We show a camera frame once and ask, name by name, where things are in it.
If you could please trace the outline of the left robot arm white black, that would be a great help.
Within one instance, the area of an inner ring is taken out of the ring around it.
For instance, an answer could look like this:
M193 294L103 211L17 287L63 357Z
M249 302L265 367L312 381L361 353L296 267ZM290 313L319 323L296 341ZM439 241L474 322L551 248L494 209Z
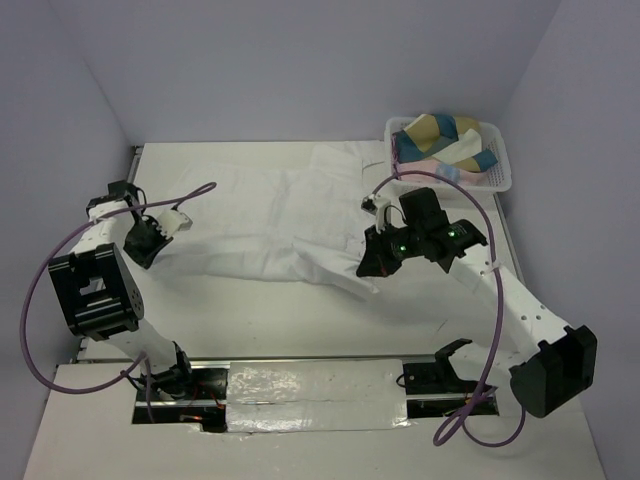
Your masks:
M126 261L149 269L174 236L192 220L172 207L158 217L141 206L142 190L125 180L108 185L86 211L89 227L48 272L71 333L104 341L131 359L147 356L142 379L163 399L182 399L195 388L196 374L186 353L160 335L145 318L142 293Z

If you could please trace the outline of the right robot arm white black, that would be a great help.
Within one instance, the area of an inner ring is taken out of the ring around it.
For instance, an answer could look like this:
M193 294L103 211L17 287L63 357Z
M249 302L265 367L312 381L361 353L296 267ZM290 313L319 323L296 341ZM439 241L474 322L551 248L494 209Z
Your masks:
M594 378L597 339L587 327L572 327L544 306L502 267L486 234L466 219L450 221L436 193L420 188L399 198L404 224L392 224L389 200L371 194L361 203L374 215L364 232L359 277L388 277L408 259L436 263L489 307L503 324L523 361L510 368L510 387L527 413L544 418L584 390Z

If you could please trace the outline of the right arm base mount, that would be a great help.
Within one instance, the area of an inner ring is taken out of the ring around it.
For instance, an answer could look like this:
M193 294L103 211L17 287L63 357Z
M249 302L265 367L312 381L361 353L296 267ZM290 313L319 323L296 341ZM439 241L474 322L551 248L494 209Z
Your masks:
M466 406L475 391L476 380L461 379L448 357L403 364L396 384L406 395L409 419L448 418Z

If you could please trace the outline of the white long sleeve shirt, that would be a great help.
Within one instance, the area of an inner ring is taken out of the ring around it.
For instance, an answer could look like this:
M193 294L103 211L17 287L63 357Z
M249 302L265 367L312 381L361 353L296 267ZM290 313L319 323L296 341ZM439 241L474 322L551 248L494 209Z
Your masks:
M171 192L207 181L207 194L181 210L193 222L159 255L172 275L332 285L361 298L378 291L357 277L371 215L363 173L385 159L380 141L316 146L301 170L192 162Z

